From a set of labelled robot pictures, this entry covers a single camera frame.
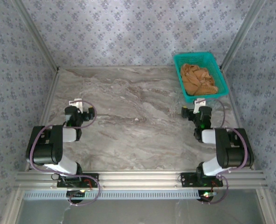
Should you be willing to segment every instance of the brown cloth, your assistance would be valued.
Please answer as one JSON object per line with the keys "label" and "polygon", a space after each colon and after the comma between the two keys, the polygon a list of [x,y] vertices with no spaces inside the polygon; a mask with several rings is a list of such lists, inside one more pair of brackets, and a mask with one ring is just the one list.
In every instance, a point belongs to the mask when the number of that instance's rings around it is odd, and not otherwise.
{"label": "brown cloth", "polygon": [[210,95],[218,92],[218,87],[214,85],[214,79],[209,75],[206,68],[183,64],[180,68],[180,75],[189,95]]}

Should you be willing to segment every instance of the marble table surface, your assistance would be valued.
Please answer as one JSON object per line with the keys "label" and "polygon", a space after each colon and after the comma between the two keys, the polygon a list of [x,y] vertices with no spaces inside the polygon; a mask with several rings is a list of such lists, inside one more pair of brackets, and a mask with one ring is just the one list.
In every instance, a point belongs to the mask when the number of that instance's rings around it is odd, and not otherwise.
{"label": "marble table surface", "polygon": [[[181,107],[193,105],[185,102],[174,67],[60,69],[49,123],[62,124],[64,108],[75,98],[91,102],[98,113],[80,141],[63,144],[83,170],[194,169],[215,156],[215,146],[199,143],[193,122],[181,117]],[[224,126],[237,127],[229,97],[221,100]],[[220,103],[207,105],[212,126],[220,126]]]}

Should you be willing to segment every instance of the black mounting plate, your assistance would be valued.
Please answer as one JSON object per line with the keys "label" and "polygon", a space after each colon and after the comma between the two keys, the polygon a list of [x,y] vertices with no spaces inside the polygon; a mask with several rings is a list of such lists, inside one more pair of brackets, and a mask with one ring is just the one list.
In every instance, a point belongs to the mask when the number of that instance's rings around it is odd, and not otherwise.
{"label": "black mounting plate", "polygon": [[[98,173],[84,173],[83,175],[92,176],[95,179],[99,180]],[[90,188],[89,181],[92,188],[97,188],[97,183],[87,177],[65,177],[59,176],[57,180],[58,188]]]}
{"label": "black mounting plate", "polygon": [[195,187],[223,187],[223,181],[215,176],[203,176],[201,181],[197,179],[196,173],[181,173],[180,182],[183,188]]}

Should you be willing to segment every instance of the teal plastic basket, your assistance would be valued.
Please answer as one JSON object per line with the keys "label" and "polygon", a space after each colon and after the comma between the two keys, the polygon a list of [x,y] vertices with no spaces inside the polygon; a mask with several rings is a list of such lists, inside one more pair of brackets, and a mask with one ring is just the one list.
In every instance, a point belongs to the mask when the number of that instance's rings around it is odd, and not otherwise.
{"label": "teal plastic basket", "polygon": [[[224,77],[212,53],[209,53],[209,52],[185,53],[185,54],[175,55],[173,58],[174,58],[176,71],[179,76],[180,86],[181,86],[181,89],[183,90],[183,94],[186,102],[191,103],[197,98],[219,98],[221,96],[228,95],[229,93],[228,87],[226,85]],[[204,96],[188,95],[180,75],[180,68],[183,64],[186,64],[186,63],[196,64],[201,68],[207,68],[209,75],[211,75],[214,78],[215,85],[219,89],[218,93],[212,94],[212,95],[204,95]]]}

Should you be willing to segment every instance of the wall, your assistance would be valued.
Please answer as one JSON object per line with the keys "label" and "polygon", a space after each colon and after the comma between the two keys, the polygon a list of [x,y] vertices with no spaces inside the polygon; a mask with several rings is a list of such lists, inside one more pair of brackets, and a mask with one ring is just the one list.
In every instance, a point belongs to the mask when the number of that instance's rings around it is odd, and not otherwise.
{"label": "wall", "polygon": [[10,0],[0,0],[0,220],[53,71]]}
{"label": "wall", "polygon": [[210,51],[221,64],[252,0],[23,0],[59,66],[167,65]]}
{"label": "wall", "polygon": [[226,71],[276,203],[276,0],[268,0]]}

